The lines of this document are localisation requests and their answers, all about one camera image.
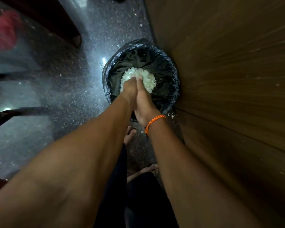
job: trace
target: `person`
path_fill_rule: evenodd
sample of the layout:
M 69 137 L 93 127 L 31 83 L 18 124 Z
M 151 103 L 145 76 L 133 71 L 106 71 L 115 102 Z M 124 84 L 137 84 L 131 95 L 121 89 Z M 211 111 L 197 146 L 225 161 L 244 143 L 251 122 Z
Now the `person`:
M 111 174 L 114 168 L 122 168 L 115 164 L 133 110 L 143 127 L 161 114 L 141 78 L 125 82 L 123 92 L 99 117 L 50 144 L 0 190 L 0 227 L 119 227 L 126 189 L 122 192 L 123 184 L 116 184 L 118 177 Z M 190 153 L 164 118 L 149 126 L 148 136 L 180 228 L 260 227 L 255 216 Z M 169 207 L 162 197 L 160 203 L 153 201 L 144 209 L 157 214 L 163 223 L 173 222 L 171 214 L 166 214 L 168 209 L 159 209 L 161 203 Z

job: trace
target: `black pants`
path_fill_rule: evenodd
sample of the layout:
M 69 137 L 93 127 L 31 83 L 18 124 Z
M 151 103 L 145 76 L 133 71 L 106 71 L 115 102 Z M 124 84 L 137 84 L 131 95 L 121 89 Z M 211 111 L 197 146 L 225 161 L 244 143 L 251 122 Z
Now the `black pants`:
M 170 201 L 151 172 L 127 184 L 127 150 L 123 144 L 105 188 L 94 228 L 123 228 L 126 222 L 130 228 L 178 227 Z

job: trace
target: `hand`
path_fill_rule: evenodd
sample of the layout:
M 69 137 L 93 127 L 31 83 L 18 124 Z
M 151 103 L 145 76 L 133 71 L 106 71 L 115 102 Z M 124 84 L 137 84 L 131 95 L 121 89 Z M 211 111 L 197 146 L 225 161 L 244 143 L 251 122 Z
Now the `hand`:
M 123 85 L 123 91 L 120 94 L 130 104 L 132 110 L 136 108 L 136 97 L 137 97 L 137 80 L 136 77 L 132 77 L 127 80 Z
M 160 111 L 153 104 L 151 94 L 145 89 L 142 78 L 137 78 L 137 107 L 134 112 L 137 121 L 145 128 L 153 118 L 160 115 Z

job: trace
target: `bare foot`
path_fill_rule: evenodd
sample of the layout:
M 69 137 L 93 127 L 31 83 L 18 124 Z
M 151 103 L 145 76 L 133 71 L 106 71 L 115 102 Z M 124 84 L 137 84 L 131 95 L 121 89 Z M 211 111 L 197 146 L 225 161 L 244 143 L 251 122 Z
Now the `bare foot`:
M 145 168 L 143 168 L 141 171 L 138 171 L 137 173 L 135 173 L 135 174 L 133 174 L 133 175 L 127 177 L 127 183 L 130 182 L 130 181 L 132 181 L 134 178 L 140 176 L 141 174 L 146 173 L 146 172 L 151 172 L 151 171 L 153 171 L 153 170 L 156 170 L 156 172 L 158 172 L 158 166 L 157 166 L 156 163 L 155 163 L 155 164 L 152 164 L 152 165 L 149 166 L 149 167 L 145 167 Z
M 136 129 L 132 129 L 131 126 L 128 126 L 127 131 L 125 132 L 124 143 L 128 144 L 136 133 L 137 133 Z

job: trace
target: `wooden panel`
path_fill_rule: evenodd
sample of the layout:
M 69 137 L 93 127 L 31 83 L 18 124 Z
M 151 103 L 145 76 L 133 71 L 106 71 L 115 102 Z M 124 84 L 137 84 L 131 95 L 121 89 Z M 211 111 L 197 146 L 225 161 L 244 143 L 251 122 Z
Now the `wooden panel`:
M 145 1 L 177 108 L 285 150 L 285 0 Z
M 182 111 L 177 112 L 177 119 L 186 145 L 194 155 L 239 196 L 266 227 L 284 227 L 285 152 Z

